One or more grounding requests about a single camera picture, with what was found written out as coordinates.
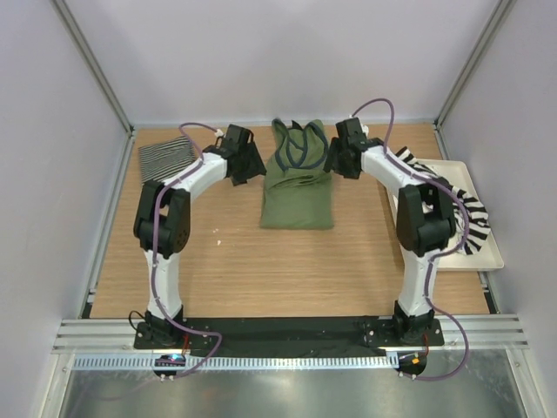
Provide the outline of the green tank top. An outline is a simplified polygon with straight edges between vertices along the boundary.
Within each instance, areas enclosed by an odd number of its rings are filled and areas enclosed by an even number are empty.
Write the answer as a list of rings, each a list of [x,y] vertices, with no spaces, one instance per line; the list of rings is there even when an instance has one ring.
[[[323,123],[271,124],[275,151],[265,169],[259,226],[277,230],[330,230],[332,175],[325,171],[329,140]]]

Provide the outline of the thin-striped black white tank top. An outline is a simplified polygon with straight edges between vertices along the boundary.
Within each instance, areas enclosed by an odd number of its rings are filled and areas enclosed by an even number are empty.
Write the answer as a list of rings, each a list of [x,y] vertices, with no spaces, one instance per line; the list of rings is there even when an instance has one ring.
[[[138,149],[141,182],[168,179],[191,165],[196,151],[184,136]]]

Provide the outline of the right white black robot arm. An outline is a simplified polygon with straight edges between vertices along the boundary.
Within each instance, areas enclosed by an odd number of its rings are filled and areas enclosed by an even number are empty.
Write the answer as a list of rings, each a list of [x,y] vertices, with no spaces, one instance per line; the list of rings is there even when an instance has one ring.
[[[404,345],[420,344],[433,326],[433,286],[439,256],[456,232],[453,200],[444,185],[417,172],[378,138],[368,138],[358,118],[336,124],[325,162],[326,171],[346,179],[361,173],[396,192],[396,236],[404,260],[404,279],[392,318],[393,337]]]

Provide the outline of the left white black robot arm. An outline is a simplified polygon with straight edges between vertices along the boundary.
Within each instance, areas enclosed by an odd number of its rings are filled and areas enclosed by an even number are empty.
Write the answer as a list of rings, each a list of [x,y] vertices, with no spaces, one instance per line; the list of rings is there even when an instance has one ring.
[[[133,234],[149,268],[150,296],[135,326],[135,348],[174,348],[191,332],[185,328],[179,294],[180,253],[191,235],[191,204],[212,185],[229,179],[243,185],[266,174],[252,130],[229,125],[186,168],[167,179],[144,183]]]

